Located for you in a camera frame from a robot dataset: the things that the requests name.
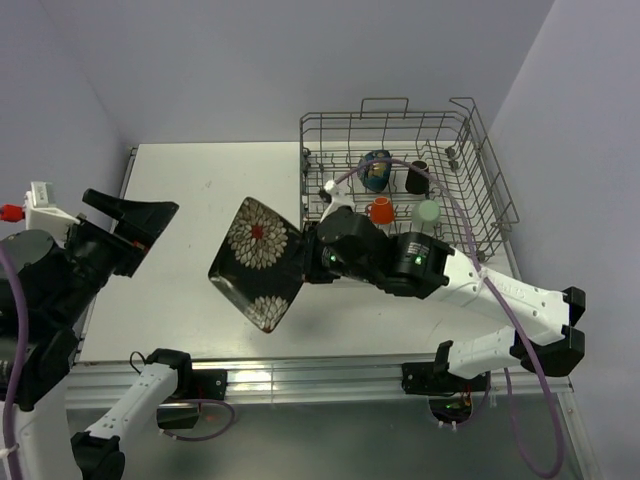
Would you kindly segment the small orange cup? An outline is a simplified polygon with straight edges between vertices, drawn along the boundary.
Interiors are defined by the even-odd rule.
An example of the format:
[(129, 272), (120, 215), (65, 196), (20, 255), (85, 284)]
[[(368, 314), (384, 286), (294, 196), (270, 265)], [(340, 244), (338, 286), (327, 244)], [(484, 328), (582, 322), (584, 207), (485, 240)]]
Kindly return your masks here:
[(395, 220), (392, 201), (388, 197), (377, 197), (365, 207), (365, 214), (376, 225), (389, 225)]

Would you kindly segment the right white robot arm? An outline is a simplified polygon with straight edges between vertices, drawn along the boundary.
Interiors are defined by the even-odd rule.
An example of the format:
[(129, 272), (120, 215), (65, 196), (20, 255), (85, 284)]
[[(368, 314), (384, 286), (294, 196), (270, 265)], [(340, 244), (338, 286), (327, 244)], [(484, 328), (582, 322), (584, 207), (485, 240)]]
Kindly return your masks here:
[(438, 346), (431, 375), (443, 389), (511, 366), (565, 377), (585, 356), (576, 324), (586, 294), (577, 287), (549, 291), (478, 268), (445, 242), (418, 232), (387, 235), (348, 207), (306, 223), (302, 236), (308, 283), (346, 277), (395, 297), (431, 299), (504, 322), (494, 333)]

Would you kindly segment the black floral square plate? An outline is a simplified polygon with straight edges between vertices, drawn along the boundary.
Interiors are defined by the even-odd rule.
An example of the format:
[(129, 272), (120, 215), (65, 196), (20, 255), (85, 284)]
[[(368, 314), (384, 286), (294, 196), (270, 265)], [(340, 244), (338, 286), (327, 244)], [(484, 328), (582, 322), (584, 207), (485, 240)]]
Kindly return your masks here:
[(208, 271), (210, 282), (269, 334), (303, 285), (302, 232), (267, 205), (245, 198)]

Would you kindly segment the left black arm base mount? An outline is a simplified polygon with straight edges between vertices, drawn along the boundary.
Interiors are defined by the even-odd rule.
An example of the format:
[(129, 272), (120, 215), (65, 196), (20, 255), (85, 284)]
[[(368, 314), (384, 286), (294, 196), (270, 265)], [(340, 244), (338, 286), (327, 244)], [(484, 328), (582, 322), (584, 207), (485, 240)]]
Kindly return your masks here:
[(204, 406), (185, 403), (185, 399), (223, 400), (228, 373), (224, 369), (196, 369), (192, 372), (187, 389), (169, 397), (156, 413), (158, 427), (168, 430), (186, 430), (196, 426)]

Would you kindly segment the black ceramic mug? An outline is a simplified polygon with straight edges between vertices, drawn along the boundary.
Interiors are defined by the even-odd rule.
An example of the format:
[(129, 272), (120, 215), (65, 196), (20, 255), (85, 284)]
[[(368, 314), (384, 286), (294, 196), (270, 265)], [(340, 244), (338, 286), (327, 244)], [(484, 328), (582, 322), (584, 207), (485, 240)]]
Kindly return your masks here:
[(405, 180), (405, 190), (412, 195), (422, 195), (425, 198), (429, 196), (429, 178), (423, 175), (428, 171), (428, 164), (422, 160), (416, 160), (411, 163), (412, 167), (408, 169)]

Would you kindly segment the mint green cup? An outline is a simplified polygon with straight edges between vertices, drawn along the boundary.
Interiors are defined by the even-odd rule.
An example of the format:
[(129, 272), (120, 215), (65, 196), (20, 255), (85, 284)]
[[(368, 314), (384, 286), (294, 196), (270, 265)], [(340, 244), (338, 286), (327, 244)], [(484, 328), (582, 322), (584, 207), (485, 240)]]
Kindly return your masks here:
[(423, 200), (417, 203), (411, 212), (412, 227), (416, 232), (432, 232), (440, 222), (441, 208), (434, 200)]

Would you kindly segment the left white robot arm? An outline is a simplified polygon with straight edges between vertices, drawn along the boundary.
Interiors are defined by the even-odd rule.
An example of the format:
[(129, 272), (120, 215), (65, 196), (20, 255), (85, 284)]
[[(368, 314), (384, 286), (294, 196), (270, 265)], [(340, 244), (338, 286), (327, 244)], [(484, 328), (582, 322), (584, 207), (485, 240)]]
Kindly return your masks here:
[(11, 479), (121, 478), (131, 444), (157, 408), (195, 386), (189, 354), (157, 349), (99, 421), (69, 431), (77, 323), (110, 278), (136, 272), (179, 209), (93, 189), (83, 200), (114, 228), (64, 212), (47, 182), (33, 182), (22, 205), (1, 209), (3, 220), (25, 225), (1, 242), (1, 461)]

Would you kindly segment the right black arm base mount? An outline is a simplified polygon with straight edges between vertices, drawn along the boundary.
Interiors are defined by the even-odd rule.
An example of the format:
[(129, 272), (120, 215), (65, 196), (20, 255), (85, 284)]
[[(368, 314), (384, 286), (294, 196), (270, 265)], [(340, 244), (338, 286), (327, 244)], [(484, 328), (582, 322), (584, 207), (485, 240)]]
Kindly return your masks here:
[(489, 406), (489, 371), (471, 379), (453, 375), (438, 353), (432, 361), (402, 363), (401, 373), (404, 394), (426, 397), (428, 411), (439, 429), (457, 432)]

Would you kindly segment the blue patterned bowl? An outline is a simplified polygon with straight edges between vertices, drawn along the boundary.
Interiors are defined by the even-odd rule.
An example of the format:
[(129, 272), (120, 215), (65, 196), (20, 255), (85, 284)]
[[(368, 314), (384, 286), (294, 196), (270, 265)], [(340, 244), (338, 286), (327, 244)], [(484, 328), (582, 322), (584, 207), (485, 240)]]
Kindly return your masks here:
[(392, 165), (387, 162), (376, 162), (376, 159), (387, 159), (391, 157), (388, 150), (373, 150), (360, 158), (358, 165), (363, 165), (357, 173), (357, 177), (362, 185), (375, 193), (383, 192), (389, 182)]

